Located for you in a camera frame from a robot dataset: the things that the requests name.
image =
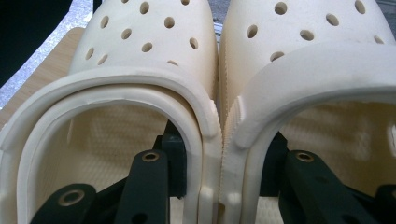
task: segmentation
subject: cream-colored shoe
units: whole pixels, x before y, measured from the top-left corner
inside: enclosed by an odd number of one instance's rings
[[[374,0],[232,0],[222,31],[223,223],[282,223],[259,199],[279,130],[352,188],[396,182],[396,47]]]
[[[221,159],[217,71],[206,1],[106,0],[69,76],[34,94],[0,133],[0,222],[29,222],[65,185],[101,190],[124,178],[170,119],[188,164],[187,195],[172,202],[172,221],[209,223]]]

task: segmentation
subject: glittery silver surface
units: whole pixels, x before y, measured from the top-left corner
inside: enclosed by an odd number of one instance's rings
[[[223,22],[227,7],[230,0],[209,0],[211,4],[214,18],[220,19],[215,22]],[[377,0],[377,3],[384,12],[385,18],[389,23],[390,29],[396,36],[396,0]],[[9,99],[17,92],[26,79],[35,71],[35,69],[43,62],[47,55],[59,43],[64,35],[74,27],[86,27],[92,16],[92,0],[74,0],[70,10],[58,27],[52,32],[47,40],[39,49],[30,57],[23,67],[2,87],[0,88],[0,109],[9,101]],[[222,25],[215,23],[215,32],[219,42]]]

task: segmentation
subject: wooden board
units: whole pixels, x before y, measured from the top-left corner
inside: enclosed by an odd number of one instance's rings
[[[67,75],[78,41],[83,32],[84,29],[79,27],[70,30],[4,108],[0,110],[0,130],[21,104],[33,93]]]

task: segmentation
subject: round hole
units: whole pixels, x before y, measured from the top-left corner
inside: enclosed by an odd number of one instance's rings
[[[257,25],[251,25],[247,29],[247,37],[253,38],[257,34],[258,28]]]
[[[282,57],[283,55],[285,55],[285,54],[284,54],[282,51],[275,52],[275,53],[273,53],[273,54],[271,55],[270,60],[271,60],[271,62],[273,62],[273,61],[275,61],[276,59]]]
[[[296,157],[297,157],[297,159],[299,159],[300,161],[305,161],[305,162],[311,162],[311,161],[314,160],[314,158],[313,158],[311,155],[306,154],[306,153],[304,153],[304,152],[298,152],[298,153],[296,154]]]
[[[101,65],[102,63],[104,63],[107,59],[107,54],[105,54],[98,62],[98,65]]]
[[[100,22],[100,27],[103,29],[105,27],[107,27],[108,25],[108,21],[110,20],[110,18],[108,16],[105,16],[102,18],[102,21]]]
[[[353,217],[351,215],[342,215],[342,219],[347,224],[360,224],[360,222],[355,217]]]
[[[148,13],[148,11],[149,11],[149,3],[148,2],[142,3],[142,5],[140,5],[140,13],[144,15]]]
[[[314,34],[312,34],[312,32],[307,31],[307,30],[302,30],[300,32],[300,36],[302,39],[308,40],[308,41],[311,41],[314,39]]]
[[[170,29],[170,28],[174,27],[175,20],[172,17],[167,17],[163,24],[165,25],[166,28]]]
[[[151,43],[146,43],[145,45],[143,45],[142,47],[142,51],[143,52],[149,52],[152,49],[152,44]]]
[[[175,63],[175,62],[172,61],[172,60],[169,60],[168,63],[171,63],[172,65],[175,65],[175,66],[178,66],[177,63]]]
[[[183,4],[184,6],[188,5],[190,2],[190,0],[181,0],[181,4]]]
[[[160,155],[155,152],[148,152],[143,155],[143,161],[156,161],[160,158]]]
[[[87,55],[85,55],[85,60],[89,60],[92,57],[93,52],[94,52],[94,48],[90,48],[87,52]]]
[[[356,0],[356,2],[355,2],[355,8],[356,8],[356,10],[358,10],[358,12],[359,12],[360,14],[366,13],[366,8],[364,7],[363,2],[361,2],[361,1],[359,1],[359,0]]]
[[[129,36],[131,36],[132,30],[131,29],[126,29],[122,32],[121,38],[122,39],[128,39]]]
[[[315,180],[318,181],[321,184],[329,183],[329,180],[326,177],[324,177],[324,176],[316,176]]]
[[[375,36],[374,36],[374,40],[375,40],[375,42],[376,42],[377,44],[384,44],[384,41],[382,41],[382,39],[379,38],[378,35],[375,35]]]
[[[144,213],[138,213],[132,217],[132,224],[143,224],[148,220],[148,215]]]
[[[333,26],[337,26],[339,24],[338,19],[333,14],[327,14],[326,21]]]
[[[73,204],[78,203],[81,201],[85,196],[85,193],[81,189],[72,189],[67,191],[65,194],[63,194],[59,200],[58,204],[63,207],[67,207]]]
[[[288,11],[288,6],[283,3],[283,2],[279,2],[275,5],[275,13],[278,15],[283,15],[286,13],[286,11]]]
[[[195,38],[190,38],[190,45],[193,49],[198,49],[198,41]]]

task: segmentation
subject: shoe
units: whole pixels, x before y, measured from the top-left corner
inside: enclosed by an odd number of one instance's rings
[[[105,1],[68,76],[30,97],[0,132],[0,223],[29,222],[65,185],[100,191],[124,178],[168,120],[187,150],[187,194],[171,203],[172,221],[209,223],[221,160],[217,71],[206,1]]]
[[[375,1],[232,0],[220,41],[222,223],[283,222],[259,199],[279,130],[352,188],[396,181],[396,47]]]

